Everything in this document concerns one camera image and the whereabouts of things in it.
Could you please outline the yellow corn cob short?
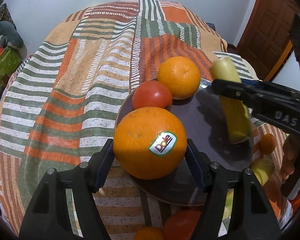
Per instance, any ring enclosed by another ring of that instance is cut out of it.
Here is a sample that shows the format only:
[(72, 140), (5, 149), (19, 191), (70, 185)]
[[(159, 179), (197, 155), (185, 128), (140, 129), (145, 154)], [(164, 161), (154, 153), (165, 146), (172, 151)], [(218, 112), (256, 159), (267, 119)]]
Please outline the yellow corn cob short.
[[(213, 62), (210, 68), (213, 81), (216, 79), (241, 83), (239, 74), (230, 57), (225, 56)], [(249, 139), (252, 135), (248, 108), (239, 100), (219, 95), (226, 119), (229, 140), (237, 144)]]

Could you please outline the small mandarin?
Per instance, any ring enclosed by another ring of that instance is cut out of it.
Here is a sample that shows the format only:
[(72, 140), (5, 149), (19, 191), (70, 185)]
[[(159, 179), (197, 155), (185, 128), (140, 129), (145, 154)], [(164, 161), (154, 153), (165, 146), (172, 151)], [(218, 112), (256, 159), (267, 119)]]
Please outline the small mandarin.
[(264, 155), (272, 154), (276, 148), (275, 137), (270, 133), (264, 134), (259, 140), (259, 148)]
[(165, 240), (165, 236), (162, 229), (147, 226), (135, 234), (134, 240)]

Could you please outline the red tomato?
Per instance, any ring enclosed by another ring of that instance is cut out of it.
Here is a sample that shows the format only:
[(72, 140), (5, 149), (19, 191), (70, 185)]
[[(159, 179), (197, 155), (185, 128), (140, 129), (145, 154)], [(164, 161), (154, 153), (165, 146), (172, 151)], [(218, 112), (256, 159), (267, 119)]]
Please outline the red tomato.
[(181, 210), (171, 215), (163, 226), (166, 239), (189, 240), (196, 228), (201, 212), (198, 210)]
[(170, 110), (173, 97), (169, 88), (156, 80), (149, 80), (134, 91), (132, 97), (133, 109), (143, 107), (159, 107)]

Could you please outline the large plain orange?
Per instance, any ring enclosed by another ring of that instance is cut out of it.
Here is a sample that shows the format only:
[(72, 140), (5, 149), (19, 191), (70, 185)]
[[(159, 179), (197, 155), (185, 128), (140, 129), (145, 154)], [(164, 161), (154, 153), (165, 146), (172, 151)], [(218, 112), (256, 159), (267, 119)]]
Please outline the large plain orange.
[(198, 90), (201, 76), (193, 61), (183, 56), (174, 56), (161, 64), (157, 80), (170, 89), (175, 100), (184, 100)]

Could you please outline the large orange with sticker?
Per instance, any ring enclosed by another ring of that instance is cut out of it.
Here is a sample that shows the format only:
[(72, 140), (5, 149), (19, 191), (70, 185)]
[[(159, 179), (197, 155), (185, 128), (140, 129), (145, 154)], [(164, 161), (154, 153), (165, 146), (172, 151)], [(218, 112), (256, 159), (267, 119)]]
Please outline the large orange with sticker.
[(114, 132), (117, 161), (131, 176), (158, 179), (174, 171), (186, 152), (187, 136), (182, 122), (158, 107), (128, 113)]

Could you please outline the green husked corn cob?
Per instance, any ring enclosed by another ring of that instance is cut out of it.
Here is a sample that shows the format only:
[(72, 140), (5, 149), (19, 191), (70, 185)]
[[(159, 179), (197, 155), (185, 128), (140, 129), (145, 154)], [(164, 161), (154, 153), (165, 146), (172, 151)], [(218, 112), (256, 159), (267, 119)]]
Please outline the green husked corn cob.
[(267, 181), (275, 171), (275, 165), (273, 161), (267, 157), (254, 160), (250, 168), (262, 186), (267, 183)]

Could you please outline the brown wooden door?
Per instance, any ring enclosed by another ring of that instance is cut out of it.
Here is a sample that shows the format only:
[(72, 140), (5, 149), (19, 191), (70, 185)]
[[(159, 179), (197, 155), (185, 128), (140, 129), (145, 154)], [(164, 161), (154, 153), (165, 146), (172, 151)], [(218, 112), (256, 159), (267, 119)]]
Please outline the brown wooden door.
[(297, 12), (294, 0), (256, 0), (236, 52), (259, 79), (271, 81), (292, 52), (289, 30)]

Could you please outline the purple ceramic plate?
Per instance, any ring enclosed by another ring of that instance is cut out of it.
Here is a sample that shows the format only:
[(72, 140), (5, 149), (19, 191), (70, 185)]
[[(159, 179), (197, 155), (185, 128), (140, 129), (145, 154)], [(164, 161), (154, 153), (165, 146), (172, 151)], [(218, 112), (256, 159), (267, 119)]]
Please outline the purple ceramic plate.
[[(250, 164), (253, 140), (249, 138), (238, 144), (230, 142), (221, 102), (211, 93), (210, 85), (210, 81), (201, 80), (193, 96), (173, 100), (171, 109), (167, 111), (182, 122), (187, 139), (194, 142), (199, 152), (227, 169), (241, 171)], [(121, 106), (115, 128), (128, 113), (136, 110), (132, 106), (133, 94)], [(150, 180), (131, 178), (140, 189), (168, 204), (199, 206), (205, 202), (205, 192), (196, 187), (186, 162), (186, 153), (179, 166), (164, 177)]]

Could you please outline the striped patchwork bed cover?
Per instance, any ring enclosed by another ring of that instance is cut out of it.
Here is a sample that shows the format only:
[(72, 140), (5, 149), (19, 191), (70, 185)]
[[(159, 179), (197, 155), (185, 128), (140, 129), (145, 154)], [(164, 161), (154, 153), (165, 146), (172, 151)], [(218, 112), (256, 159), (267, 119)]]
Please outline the striped patchwork bed cover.
[(14, 235), (45, 171), (87, 161), (114, 133), (130, 91), (173, 56), (210, 80), (227, 44), (179, 3), (117, 1), (71, 14), (0, 102), (0, 211)]

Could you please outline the green storage box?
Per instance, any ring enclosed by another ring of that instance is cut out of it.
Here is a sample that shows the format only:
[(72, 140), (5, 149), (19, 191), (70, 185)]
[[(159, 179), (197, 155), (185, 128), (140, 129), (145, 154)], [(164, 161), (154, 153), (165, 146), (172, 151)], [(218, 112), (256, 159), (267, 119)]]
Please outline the green storage box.
[(0, 48), (0, 93), (20, 63), (21, 58), (17, 50), (11, 47)]

